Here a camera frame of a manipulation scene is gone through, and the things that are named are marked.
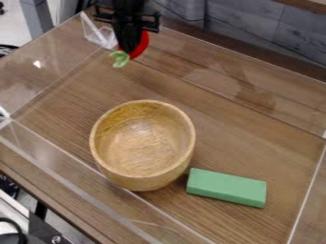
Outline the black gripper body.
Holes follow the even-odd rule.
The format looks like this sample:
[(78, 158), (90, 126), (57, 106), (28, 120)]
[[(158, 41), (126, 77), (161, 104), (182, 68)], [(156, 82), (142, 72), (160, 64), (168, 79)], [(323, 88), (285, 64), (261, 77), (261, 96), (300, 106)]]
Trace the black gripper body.
[(142, 30), (160, 31), (160, 11), (149, 0), (94, 0), (94, 20), (104, 23), (133, 23)]

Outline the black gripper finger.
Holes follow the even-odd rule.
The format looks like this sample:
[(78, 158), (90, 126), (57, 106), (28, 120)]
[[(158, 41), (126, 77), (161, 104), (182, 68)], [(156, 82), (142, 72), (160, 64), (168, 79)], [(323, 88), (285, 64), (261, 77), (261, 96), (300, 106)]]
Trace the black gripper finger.
[(116, 34), (116, 38), (118, 41), (118, 46), (124, 52), (129, 52), (129, 44), (128, 44), (128, 26), (122, 24), (113, 25), (113, 31)]
[(140, 55), (145, 49), (145, 38), (141, 28), (133, 27), (128, 34), (129, 55)]

